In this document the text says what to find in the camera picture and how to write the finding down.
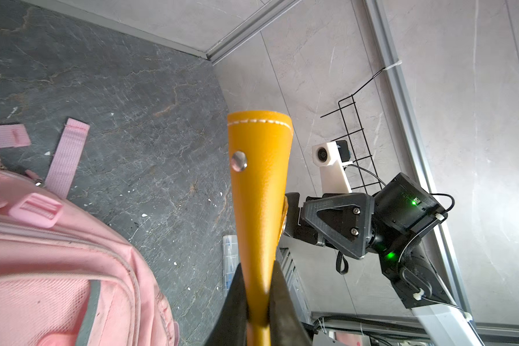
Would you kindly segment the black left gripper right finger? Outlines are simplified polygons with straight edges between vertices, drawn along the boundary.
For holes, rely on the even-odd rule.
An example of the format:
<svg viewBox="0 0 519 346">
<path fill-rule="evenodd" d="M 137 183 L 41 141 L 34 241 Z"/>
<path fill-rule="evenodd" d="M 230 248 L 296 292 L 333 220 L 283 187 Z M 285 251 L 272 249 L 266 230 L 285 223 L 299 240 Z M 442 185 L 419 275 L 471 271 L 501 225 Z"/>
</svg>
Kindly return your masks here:
<svg viewBox="0 0 519 346">
<path fill-rule="evenodd" d="M 311 345 L 311 338 L 298 319 L 283 271 L 278 262 L 274 262 L 272 270 L 269 324 L 271 345 Z"/>
</svg>

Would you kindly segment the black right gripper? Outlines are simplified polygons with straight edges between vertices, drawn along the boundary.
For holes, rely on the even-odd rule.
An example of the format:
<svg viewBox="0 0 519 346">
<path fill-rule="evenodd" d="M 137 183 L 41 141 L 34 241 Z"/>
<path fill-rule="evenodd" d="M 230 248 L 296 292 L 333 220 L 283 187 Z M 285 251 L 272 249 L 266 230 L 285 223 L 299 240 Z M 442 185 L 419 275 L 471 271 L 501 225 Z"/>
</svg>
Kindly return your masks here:
<svg viewBox="0 0 519 346">
<path fill-rule="evenodd" d="M 433 195 L 403 173 L 373 197 L 328 194 L 307 198 L 302 208 L 299 193 L 286 193 L 285 197 L 284 235 L 360 260 L 368 246 L 379 255 L 400 255 L 413 244 L 411 239 L 420 239 L 448 216 Z"/>
</svg>

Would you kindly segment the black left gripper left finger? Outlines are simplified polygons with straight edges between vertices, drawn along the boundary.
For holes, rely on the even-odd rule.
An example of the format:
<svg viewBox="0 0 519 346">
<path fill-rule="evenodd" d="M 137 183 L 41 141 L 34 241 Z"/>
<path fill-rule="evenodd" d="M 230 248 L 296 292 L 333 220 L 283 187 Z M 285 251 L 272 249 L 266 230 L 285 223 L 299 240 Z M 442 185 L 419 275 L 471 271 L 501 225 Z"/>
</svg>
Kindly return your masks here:
<svg viewBox="0 0 519 346">
<path fill-rule="evenodd" d="M 247 340 L 247 295 L 242 265 L 239 264 L 206 346 L 244 346 Z"/>
</svg>

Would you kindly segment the clear plastic eraser box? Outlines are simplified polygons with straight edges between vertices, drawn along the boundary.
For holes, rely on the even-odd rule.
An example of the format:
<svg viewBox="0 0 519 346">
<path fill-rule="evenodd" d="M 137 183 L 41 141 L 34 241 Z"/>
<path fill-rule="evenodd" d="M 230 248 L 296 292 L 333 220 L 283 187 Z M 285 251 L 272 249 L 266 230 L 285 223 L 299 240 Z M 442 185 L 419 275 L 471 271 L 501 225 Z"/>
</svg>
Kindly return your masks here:
<svg viewBox="0 0 519 346">
<path fill-rule="evenodd" d="M 234 274 L 240 263 L 237 235 L 226 235 L 222 239 L 223 246 L 223 295 L 227 297 Z"/>
</svg>

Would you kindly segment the pink school backpack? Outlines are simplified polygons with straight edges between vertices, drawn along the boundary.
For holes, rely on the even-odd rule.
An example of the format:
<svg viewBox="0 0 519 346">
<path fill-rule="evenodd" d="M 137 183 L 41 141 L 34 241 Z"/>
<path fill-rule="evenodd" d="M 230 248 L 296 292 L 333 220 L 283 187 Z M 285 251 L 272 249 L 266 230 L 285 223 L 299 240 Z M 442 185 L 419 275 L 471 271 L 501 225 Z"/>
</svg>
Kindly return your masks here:
<svg viewBox="0 0 519 346">
<path fill-rule="evenodd" d="M 46 179 L 0 160 L 0 345 L 177 345 L 139 251 L 67 200 L 89 126 L 68 119 Z M 0 125 L 0 148 L 30 145 Z"/>
</svg>

